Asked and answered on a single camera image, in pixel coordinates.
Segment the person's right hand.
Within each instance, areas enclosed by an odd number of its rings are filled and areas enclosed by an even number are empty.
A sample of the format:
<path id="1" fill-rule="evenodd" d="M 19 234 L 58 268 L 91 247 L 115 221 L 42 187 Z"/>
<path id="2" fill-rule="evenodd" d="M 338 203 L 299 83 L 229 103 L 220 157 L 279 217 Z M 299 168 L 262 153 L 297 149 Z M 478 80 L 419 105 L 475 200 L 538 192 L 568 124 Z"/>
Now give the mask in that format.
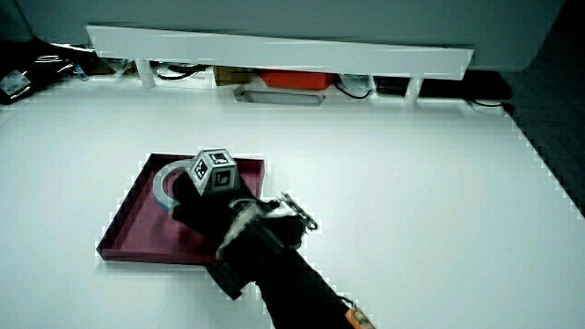
<path id="1" fill-rule="evenodd" d="M 199 152 L 175 181 L 172 206 L 179 221 L 220 242 L 218 258 L 251 249 L 276 255 L 298 248 L 316 221 L 289 194 L 263 201 L 255 197 L 236 161 L 225 149 Z"/>

